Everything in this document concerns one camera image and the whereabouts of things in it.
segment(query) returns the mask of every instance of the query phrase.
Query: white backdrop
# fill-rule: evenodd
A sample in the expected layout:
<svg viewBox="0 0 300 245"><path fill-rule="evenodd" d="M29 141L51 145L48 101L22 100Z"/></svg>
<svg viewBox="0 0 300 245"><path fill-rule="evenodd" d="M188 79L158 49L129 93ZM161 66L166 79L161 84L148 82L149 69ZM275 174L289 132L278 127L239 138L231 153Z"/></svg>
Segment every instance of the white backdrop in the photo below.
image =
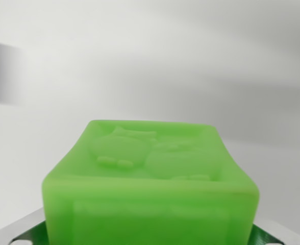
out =
<svg viewBox="0 0 300 245"><path fill-rule="evenodd" d="M0 1L0 228L92 119L211 124L300 234L300 1Z"/></svg>

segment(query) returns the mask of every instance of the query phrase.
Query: embossed cat face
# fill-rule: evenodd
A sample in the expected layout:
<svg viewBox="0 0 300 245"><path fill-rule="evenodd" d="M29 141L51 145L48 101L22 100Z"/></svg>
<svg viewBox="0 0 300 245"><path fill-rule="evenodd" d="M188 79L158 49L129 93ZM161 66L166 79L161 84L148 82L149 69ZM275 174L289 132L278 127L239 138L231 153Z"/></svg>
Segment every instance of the embossed cat face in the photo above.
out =
<svg viewBox="0 0 300 245"><path fill-rule="evenodd" d="M108 135L97 138L92 151L99 166L112 169L134 169L144 164L157 142L156 132L126 130L116 127Z"/></svg>
<svg viewBox="0 0 300 245"><path fill-rule="evenodd" d="M156 143L157 132L155 131L135 131L127 130L120 126L116 127L115 130L110 134L112 136L128 137L138 139L143 142Z"/></svg>

